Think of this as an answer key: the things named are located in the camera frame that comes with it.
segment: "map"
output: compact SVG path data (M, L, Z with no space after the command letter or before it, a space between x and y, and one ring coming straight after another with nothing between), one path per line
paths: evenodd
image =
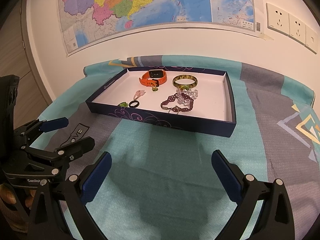
M68 53L152 25L201 22L255 32L256 23L253 0L58 0L58 6Z

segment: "dark red beaded bracelet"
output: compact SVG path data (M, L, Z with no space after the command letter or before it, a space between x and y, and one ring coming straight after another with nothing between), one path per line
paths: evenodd
M185 93L181 93L181 95L182 95L182 97L183 97L185 100L187 100L187 99L190 100L190 104L189 104L190 108L187 108L187 107L181 108L181 107L179 107L179 106L166 107L167 104L169 104L170 102L174 102L174 101L178 98L177 93L175 93L175 94L172 95L172 96L169 96L166 101L163 101L163 102L160 104L161 108L162 108L163 110L169 110L169 112L170 112L170 111L177 112L177 114L178 114L179 112L189 112L189 111L191 111L192 108L193 108L193 99L192 99L190 96L186 95Z

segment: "navy blue box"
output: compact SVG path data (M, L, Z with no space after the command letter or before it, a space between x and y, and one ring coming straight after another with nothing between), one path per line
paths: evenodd
M205 73L218 76L224 76L226 79L226 86L228 88L228 96L226 98L227 108L231 113L231 121L221 121L202 117L186 116L180 114L172 114L167 112L150 111L139 108L120 107L115 105L108 105L93 102L100 94L108 89L116 80L126 74L128 71L148 71L151 69L163 69L167 73L168 71L179 72L192 72L192 73ZM126 68L113 78L103 84L97 91L95 91L87 100L86 103L92 113L104 114L109 116L121 117L138 122L150 123L153 125L159 125L169 128L175 128L191 132L199 132L205 134L212 134L223 137L230 137L236 126L236 109L232 87L229 76L226 71L205 69L205 68L191 68L191 67L131 67Z

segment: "jewelry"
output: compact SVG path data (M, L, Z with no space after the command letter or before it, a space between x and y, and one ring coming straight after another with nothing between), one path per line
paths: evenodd
M198 97L198 90L191 90L191 88L189 88L188 90L181 90L179 88L177 88L177 97L178 97L178 104L179 105L184 105L184 106L189 106L190 104L190 100L187 99L185 100L182 96L183 94L186 94L187 96L190 96L193 100L195 100Z
M133 101L131 101L130 103L129 103L129 107L131 107L131 108L136 108L136 107L138 107L140 105L140 103L139 103L139 101L137 101L137 100L133 100Z
M164 84L167 81L167 73L162 69L149 70L146 73L144 73L142 78L139 78L139 81L142 85L146 87L152 87L152 91L158 91L158 86Z
M188 101L189 101L189 103L188 103L189 108L187 108L187 107L181 108L181 107L179 107L179 106L175 106L175 107L166 107L166 106L165 106L165 105L169 104L169 102L174 102L174 101L178 98L178 94L177 94L177 93L175 93L175 94L172 95L172 96L169 96L166 101L163 101L163 102L160 104L161 108L162 108L163 110L169 110L169 113L170 113L170 111L173 111L173 112L177 112L177 114L178 114L179 112L189 112L189 111L191 111L192 108L193 108L193 101L194 101L194 100L193 100L190 96L186 95L185 93L181 93L181 96L182 96L182 98L183 98L184 100L188 100Z
M128 103L127 103L127 102L122 102L122 103L120 103L118 106L121 106L121 107L128 107Z
M144 90L138 90L133 96L133 100L137 100L139 97L142 97L146 92Z
M192 84L189 85L182 85L182 84L178 84L177 80L180 79L191 79L194 82ZM194 76L190 76L190 75L180 75L180 76L176 76L173 80L172 80L172 84L176 87L176 88L180 88L181 90L188 90L189 88L194 88L196 87L196 85L198 84L198 80L196 77Z

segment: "power outlet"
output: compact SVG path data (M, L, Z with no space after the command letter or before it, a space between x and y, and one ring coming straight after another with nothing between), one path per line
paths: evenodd
M306 25L292 14L289 14L289 25L289 37L304 45L306 43Z
M289 35L289 14L267 3L268 28L284 35Z
M306 26L306 44L305 46L313 51L318 53L318 35L313 31L309 26Z

